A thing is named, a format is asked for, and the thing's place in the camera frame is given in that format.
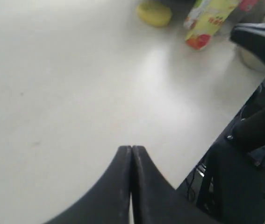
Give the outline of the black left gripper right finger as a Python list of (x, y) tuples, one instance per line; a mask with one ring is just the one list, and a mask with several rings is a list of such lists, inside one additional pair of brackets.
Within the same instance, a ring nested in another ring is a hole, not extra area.
[(131, 195), (135, 224), (197, 224), (199, 212), (163, 177), (145, 147), (132, 147)]

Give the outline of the black robot base structure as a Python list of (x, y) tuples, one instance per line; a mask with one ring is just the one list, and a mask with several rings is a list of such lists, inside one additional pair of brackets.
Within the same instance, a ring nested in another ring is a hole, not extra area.
[(265, 79), (177, 192), (221, 224), (265, 224)]

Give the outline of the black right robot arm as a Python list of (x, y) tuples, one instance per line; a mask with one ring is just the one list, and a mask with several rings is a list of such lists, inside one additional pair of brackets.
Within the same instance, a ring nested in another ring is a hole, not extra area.
[(265, 64), (265, 23), (239, 23), (233, 27), (230, 40)]

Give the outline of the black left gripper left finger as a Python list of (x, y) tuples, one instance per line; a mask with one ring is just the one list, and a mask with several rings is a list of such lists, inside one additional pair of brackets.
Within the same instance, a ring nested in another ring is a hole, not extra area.
[(49, 224), (128, 224), (132, 147), (120, 146), (101, 178)]

